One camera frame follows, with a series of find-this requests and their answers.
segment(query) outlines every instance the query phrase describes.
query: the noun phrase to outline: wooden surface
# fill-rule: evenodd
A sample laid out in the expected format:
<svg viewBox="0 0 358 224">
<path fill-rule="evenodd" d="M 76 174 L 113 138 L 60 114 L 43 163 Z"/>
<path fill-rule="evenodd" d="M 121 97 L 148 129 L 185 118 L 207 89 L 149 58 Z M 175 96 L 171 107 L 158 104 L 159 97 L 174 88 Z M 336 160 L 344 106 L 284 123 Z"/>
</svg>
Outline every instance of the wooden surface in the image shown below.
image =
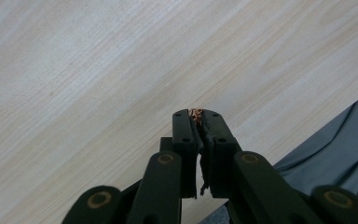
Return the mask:
<svg viewBox="0 0 358 224">
<path fill-rule="evenodd" d="M 0 223 L 126 188 L 177 110 L 274 163 L 357 99 L 358 1 L 0 1 Z"/>
</svg>

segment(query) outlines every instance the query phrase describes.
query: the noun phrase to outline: light wood table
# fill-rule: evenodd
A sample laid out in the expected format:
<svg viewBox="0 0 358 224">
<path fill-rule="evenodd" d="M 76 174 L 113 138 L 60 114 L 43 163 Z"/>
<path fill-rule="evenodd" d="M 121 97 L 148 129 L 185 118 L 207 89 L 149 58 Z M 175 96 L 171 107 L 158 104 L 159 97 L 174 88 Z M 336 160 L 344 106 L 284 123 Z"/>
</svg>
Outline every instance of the light wood table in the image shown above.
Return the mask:
<svg viewBox="0 0 358 224">
<path fill-rule="evenodd" d="M 275 163 L 356 100 L 358 1 L 0 1 L 0 223 L 134 183 L 177 110 Z"/>
</svg>

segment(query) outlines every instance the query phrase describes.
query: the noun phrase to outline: wood grain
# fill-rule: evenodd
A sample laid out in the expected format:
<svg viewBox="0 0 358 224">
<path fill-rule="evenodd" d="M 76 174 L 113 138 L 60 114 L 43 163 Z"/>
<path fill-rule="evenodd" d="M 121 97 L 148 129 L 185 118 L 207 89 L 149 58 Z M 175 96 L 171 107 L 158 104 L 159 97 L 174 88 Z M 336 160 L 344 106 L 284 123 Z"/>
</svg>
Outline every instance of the wood grain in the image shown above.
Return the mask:
<svg viewBox="0 0 358 224">
<path fill-rule="evenodd" d="M 357 99 L 358 1 L 0 1 L 0 223 L 126 188 L 177 110 L 274 163 Z"/>
</svg>

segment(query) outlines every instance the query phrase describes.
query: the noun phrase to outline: gray fabric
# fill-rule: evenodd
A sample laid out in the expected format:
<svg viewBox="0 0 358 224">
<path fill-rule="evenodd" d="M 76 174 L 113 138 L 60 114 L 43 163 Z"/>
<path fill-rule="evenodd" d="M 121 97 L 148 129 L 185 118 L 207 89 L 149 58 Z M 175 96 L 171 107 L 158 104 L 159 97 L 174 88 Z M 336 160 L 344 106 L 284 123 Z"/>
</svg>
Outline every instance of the gray fabric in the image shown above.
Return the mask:
<svg viewBox="0 0 358 224">
<path fill-rule="evenodd" d="M 306 194 L 321 185 L 358 193 L 358 102 L 274 166 Z"/>
<path fill-rule="evenodd" d="M 203 219 L 200 224 L 228 224 L 229 215 L 224 205 L 220 206 L 213 213 Z"/>
</svg>

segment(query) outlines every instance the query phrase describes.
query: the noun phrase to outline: small brown object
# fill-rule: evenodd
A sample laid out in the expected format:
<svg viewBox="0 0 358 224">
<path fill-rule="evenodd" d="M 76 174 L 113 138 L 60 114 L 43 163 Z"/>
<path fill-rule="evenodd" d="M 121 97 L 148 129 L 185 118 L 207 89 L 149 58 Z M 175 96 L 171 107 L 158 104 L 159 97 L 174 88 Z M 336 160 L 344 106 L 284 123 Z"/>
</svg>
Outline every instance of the small brown object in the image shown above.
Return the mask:
<svg viewBox="0 0 358 224">
<path fill-rule="evenodd" d="M 188 115 L 196 122 L 198 127 L 202 124 L 202 109 L 201 108 L 192 108 L 188 110 Z"/>
</svg>

